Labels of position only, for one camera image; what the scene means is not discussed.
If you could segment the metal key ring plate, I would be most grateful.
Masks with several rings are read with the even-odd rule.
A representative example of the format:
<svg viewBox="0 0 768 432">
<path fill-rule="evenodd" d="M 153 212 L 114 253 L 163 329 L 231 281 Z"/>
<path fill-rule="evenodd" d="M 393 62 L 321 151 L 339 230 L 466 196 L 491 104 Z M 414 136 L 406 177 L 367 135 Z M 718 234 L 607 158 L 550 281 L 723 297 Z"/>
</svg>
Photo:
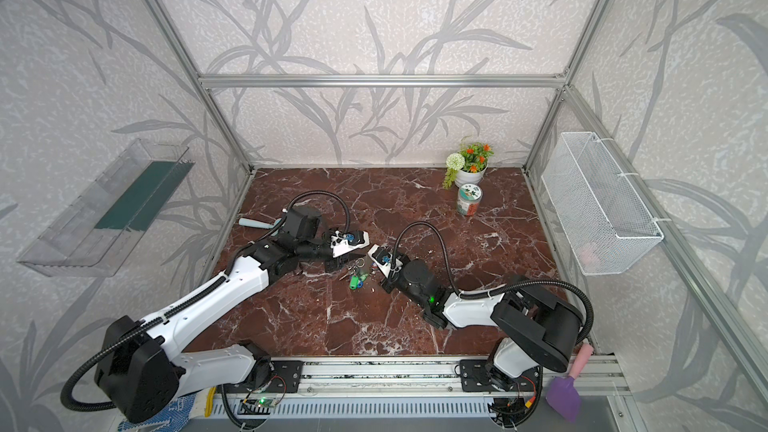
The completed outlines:
<svg viewBox="0 0 768 432">
<path fill-rule="evenodd" d="M 373 263 L 369 256 L 359 257 L 351 261 L 347 265 L 345 271 L 340 276 L 339 280 L 342 282 L 346 282 L 347 285 L 349 286 L 350 276 L 353 274 L 361 274 L 361 273 L 368 274 L 368 278 L 373 273 Z"/>
</svg>

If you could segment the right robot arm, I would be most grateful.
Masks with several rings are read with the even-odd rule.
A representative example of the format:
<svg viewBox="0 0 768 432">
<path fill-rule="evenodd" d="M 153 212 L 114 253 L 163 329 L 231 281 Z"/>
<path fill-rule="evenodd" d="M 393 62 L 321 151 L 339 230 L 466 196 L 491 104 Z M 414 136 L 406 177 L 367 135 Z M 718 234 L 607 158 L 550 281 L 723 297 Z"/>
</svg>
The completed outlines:
<svg viewBox="0 0 768 432">
<path fill-rule="evenodd" d="M 396 289 L 422 310 L 431 326 L 445 329 L 496 327 L 505 334 L 484 366 L 490 386 L 508 391 L 528 372 L 564 372 L 574 348 L 590 334 L 594 307 L 589 297 L 569 282 L 516 276 L 492 289 L 461 291 L 455 284 L 445 241 L 426 221 L 409 224 L 395 244 L 415 227 L 429 228 L 437 237 L 450 285 L 444 286 L 421 259 L 398 249 L 379 246 L 368 252 L 384 275 L 386 292 Z"/>
</svg>

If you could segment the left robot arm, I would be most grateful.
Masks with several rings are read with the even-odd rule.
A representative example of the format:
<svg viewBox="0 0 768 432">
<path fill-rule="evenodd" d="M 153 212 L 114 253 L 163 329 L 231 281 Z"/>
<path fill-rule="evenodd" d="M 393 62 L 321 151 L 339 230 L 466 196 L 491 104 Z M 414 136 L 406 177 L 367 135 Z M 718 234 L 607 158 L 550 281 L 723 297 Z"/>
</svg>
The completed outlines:
<svg viewBox="0 0 768 432">
<path fill-rule="evenodd" d="M 317 233 L 321 213 L 294 197 L 277 222 L 237 250 L 224 271 L 176 302 L 134 321 L 123 316 L 107 329 L 102 348 L 67 379 L 62 406 L 75 412 L 118 409 L 132 423 L 144 422 L 173 400 L 204 389 L 270 384 L 271 356 L 251 341 L 203 352 L 187 347 L 209 326 L 250 297 L 267 290 L 303 262 L 322 262 L 329 272 L 358 258 L 368 233 L 344 225 Z"/>
</svg>

